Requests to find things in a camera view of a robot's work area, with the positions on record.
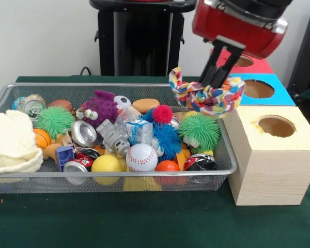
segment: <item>mini basketball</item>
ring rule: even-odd
[[[51,144],[50,136],[41,129],[33,129],[36,135],[36,145],[37,147],[41,148],[42,150],[45,149],[47,146]]]

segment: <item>metal basket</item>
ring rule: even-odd
[[[187,111],[179,107],[174,94],[166,84],[17,83],[7,85],[1,90],[0,113],[11,109],[16,98],[31,94],[40,94],[47,103],[57,99],[67,99],[73,106],[79,107],[94,96],[95,89],[126,96],[131,102],[142,98],[155,98],[161,104],[171,106],[174,112]],[[224,123],[219,120],[219,124],[222,137],[214,151],[219,170],[204,172],[63,173],[57,170],[54,161],[47,160],[44,161],[38,172],[0,174],[0,193],[215,191],[221,186],[227,175],[232,174],[237,169],[236,157]]]

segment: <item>green table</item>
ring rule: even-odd
[[[20,77],[18,82],[166,82]],[[310,187],[300,206],[237,207],[216,192],[0,195],[2,247],[310,247]]]

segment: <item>toy robot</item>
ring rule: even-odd
[[[109,152],[116,152],[125,157],[130,148],[130,143],[128,135],[119,126],[114,126],[106,119],[96,130],[103,137],[102,144]]]

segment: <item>blue spiky ball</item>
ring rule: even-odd
[[[159,157],[159,163],[164,160],[172,160],[175,158],[176,153],[181,152],[181,140],[173,126],[154,122],[153,132],[154,137],[159,140],[160,146],[164,151],[163,156]]]
[[[49,107],[38,116],[37,128],[46,131],[52,139],[58,134],[71,129],[71,124],[76,121],[71,112],[64,107]]]

